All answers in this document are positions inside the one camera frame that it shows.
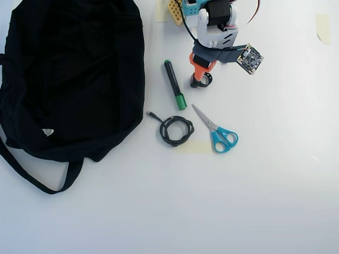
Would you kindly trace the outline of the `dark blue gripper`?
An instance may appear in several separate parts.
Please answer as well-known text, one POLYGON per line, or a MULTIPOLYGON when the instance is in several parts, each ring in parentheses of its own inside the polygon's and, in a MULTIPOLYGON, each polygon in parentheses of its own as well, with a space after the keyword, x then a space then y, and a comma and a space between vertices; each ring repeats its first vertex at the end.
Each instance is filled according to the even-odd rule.
POLYGON ((219 49, 207 49, 195 44, 189 56, 190 64, 194 66, 191 82, 201 83, 203 77, 207 77, 209 83, 212 82, 210 72, 217 61, 222 63, 235 62, 239 55, 239 50, 222 51, 219 49))

